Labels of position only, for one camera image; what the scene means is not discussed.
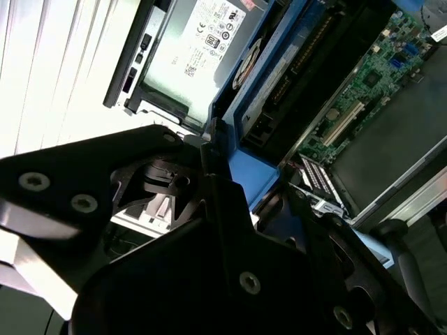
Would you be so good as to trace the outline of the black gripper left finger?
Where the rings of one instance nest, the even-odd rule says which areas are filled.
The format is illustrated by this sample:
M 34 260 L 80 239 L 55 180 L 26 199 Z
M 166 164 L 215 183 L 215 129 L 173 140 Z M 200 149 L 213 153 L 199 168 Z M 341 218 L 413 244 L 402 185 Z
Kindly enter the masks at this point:
M 1 230 L 17 239 L 9 265 L 57 310 L 73 311 L 114 262 L 100 255 L 112 216 L 158 193 L 174 198 L 172 231 L 194 220 L 253 227 L 220 141 L 193 146 L 145 126 L 1 160 Z

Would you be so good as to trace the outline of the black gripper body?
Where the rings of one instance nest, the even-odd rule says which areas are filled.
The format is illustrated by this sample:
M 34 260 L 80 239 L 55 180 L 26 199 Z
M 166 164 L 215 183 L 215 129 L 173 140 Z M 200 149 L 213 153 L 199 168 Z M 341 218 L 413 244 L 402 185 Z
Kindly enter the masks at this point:
M 324 334 L 304 252 L 250 224 L 194 220 L 95 274 L 71 334 Z

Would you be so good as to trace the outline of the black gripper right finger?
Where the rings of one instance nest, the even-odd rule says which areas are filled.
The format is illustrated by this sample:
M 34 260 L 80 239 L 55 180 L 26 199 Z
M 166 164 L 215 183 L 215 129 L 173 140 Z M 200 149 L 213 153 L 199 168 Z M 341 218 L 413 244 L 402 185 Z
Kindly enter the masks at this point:
M 439 334 L 420 307 L 335 214 L 317 216 L 309 198 L 289 184 L 273 186 L 260 203 L 261 232 L 305 253 L 324 334 Z

